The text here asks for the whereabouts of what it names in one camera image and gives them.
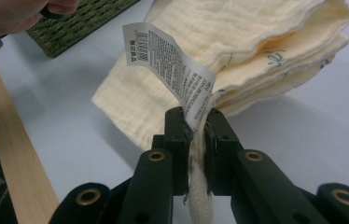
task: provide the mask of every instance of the black clamp jaw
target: black clamp jaw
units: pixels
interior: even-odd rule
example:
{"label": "black clamp jaw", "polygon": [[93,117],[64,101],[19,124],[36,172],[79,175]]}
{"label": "black clamp jaw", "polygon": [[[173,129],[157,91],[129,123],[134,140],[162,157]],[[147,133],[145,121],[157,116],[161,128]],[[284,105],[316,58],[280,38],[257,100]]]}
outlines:
{"label": "black clamp jaw", "polygon": [[[181,107],[168,110],[165,134],[154,135],[132,178],[113,189],[73,189],[50,224],[172,223],[173,196],[188,193],[191,140]],[[316,195],[297,188],[266,154],[244,149],[218,110],[209,113],[205,141],[206,193],[231,196],[237,223],[349,223],[349,187],[325,184]]]}

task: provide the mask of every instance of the stack of folded cloths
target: stack of folded cloths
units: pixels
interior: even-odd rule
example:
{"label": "stack of folded cloths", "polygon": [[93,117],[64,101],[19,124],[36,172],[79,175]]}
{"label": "stack of folded cloths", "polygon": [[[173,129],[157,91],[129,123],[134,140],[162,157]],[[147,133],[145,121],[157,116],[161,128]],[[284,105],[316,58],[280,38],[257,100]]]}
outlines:
{"label": "stack of folded cloths", "polygon": [[[145,21],[216,74],[208,108],[226,116],[306,82],[349,42],[342,32],[349,24],[344,0],[156,0]],[[124,53],[92,100],[143,150],[163,133],[165,111],[179,106],[148,69],[127,66]],[[202,173],[202,128],[195,136],[192,172]],[[202,194],[191,183],[192,219],[210,223],[210,199]]]}

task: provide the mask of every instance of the white table surface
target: white table surface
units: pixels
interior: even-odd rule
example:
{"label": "white table surface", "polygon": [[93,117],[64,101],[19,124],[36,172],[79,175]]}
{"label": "white table surface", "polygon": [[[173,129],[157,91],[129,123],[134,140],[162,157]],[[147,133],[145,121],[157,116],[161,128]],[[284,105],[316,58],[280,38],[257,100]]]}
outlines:
{"label": "white table surface", "polygon": [[[9,35],[0,74],[59,198],[78,185],[114,188],[133,174],[141,150],[91,97],[123,51],[122,25],[141,21],[151,0],[120,14],[55,59],[27,34]],[[230,118],[246,148],[264,151],[297,186],[349,186],[349,45],[311,81]],[[215,197],[216,223],[233,223],[230,200]],[[182,198],[174,223],[189,223]]]}

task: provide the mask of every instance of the finger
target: finger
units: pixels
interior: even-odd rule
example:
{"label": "finger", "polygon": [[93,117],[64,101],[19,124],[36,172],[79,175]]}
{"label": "finger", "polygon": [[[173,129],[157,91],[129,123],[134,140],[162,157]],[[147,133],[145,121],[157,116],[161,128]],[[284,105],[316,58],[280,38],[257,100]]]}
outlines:
{"label": "finger", "polygon": [[64,7],[54,4],[48,4],[47,9],[55,14],[68,15],[77,10],[77,6]]}
{"label": "finger", "polygon": [[62,7],[77,7],[79,0],[49,0],[49,4]]}
{"label": "finger", "polygon": [[49,0],[0,0],[0,22],[22,21],[36,15]]}

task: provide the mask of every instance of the human hand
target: human hand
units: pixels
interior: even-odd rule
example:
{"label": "human hand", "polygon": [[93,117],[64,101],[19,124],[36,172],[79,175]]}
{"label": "human hand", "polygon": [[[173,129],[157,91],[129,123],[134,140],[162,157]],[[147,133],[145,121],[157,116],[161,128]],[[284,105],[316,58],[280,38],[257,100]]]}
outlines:
{"label": "human hand", "polygon": [[0,0],[0,35],[26,31],[40,20],[40,10],[47,6],[55,14],[76,11],[79,0]]}

